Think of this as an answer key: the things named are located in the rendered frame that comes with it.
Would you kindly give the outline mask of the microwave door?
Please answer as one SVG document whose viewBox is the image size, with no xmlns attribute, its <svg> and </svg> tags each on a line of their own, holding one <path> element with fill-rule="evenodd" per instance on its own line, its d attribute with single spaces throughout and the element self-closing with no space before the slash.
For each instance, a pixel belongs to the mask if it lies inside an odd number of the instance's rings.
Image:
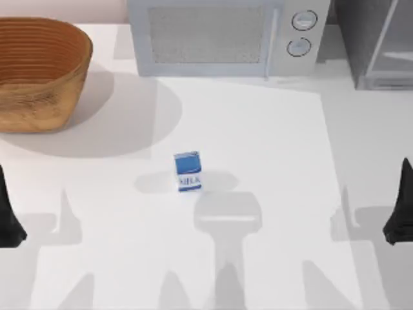
<svg viewBox="0 0 413 310">
<path fill-rule="evenodd" d="M 283 0 L 126 0 L 145 77 L 264 77 Z"/>
</svg>

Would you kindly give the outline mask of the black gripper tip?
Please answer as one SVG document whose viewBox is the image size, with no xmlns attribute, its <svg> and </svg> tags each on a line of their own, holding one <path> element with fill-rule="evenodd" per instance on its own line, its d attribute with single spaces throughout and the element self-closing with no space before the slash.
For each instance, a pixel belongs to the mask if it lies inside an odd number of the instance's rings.
<svg viewBox="0 0 413 310">
<path fill-rule="evenodd" d="M 390 245 L 413 242 L 413 167 L 408 158 L 402 163 L 398 197 L 383 234 Z"/>
<path fill-rule="evenodd" d="M 27 233 L 11 206 L 5 175 L 0 165 L 0 249 L 17 248 L 26 238 Z"/>
</svg>

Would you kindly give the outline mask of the wooden basket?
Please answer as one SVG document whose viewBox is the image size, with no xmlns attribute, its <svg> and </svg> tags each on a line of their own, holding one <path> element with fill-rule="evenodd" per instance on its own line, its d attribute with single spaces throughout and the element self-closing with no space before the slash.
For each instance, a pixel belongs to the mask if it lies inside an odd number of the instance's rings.
<svg viewBox="0 0 413 310">
<path fill-rule="evenodd" d="M 0 17 L 0 132 L 64 127 L 83 91 L 92 54 L 92 40 L 73 24 Z"/>
</svg>

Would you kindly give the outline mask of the blue and white milk carton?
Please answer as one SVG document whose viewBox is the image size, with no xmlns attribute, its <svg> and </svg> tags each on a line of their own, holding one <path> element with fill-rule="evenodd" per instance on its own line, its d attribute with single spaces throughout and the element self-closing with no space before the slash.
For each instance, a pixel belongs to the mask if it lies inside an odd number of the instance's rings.
<svg viewBox="0 0 413 310">
<path fill-rule="evenodd" d="M 202 167 L 198 151 L 175 154 L 174 161 L 178 191 L 186 192 L 201 189 Z"/>
</svg>

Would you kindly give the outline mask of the pale microwave oven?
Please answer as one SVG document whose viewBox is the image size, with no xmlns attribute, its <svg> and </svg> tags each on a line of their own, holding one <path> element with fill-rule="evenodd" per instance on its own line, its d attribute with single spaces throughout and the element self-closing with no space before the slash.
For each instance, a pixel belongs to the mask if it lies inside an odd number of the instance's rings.
<svg viewBox="0 0 413 310">
<path fill-rule="evenodd" d="M 284 8 L 277 24 L 275 46 L 272 54 L 271 77 L 304 76 L 312 71 L 316 64 L 330 0 L 283 0 Z M 317 16 L 316 25 L 307 31 L 297 31 L 292 26 L 295 13 L 312 10 Z M 311 51 L 303 57 L 292 57 L 287 52 L 290 41 L 300 37 L 312 43 Z"/>
</svg>

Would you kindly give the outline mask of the microwave knob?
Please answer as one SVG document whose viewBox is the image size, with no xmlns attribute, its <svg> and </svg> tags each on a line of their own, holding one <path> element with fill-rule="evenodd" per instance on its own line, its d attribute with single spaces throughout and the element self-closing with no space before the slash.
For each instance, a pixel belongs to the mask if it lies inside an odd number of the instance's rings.
<svg viewBox="0 0 413 310">
<path fill-rule="evenodd" d="M 292 26 L 297 31 L 307 31 L 312 29 L 318 20 L 317 14 L 312 10 L 297 12 L 292 18 Z"/>
<path fill-rule="evenodd" d="M 312 43 L 305 37 L 290 41 L 287 45 L 287 52 L 292 57 L 303 57 L 312 49 Z"/>
</svg>

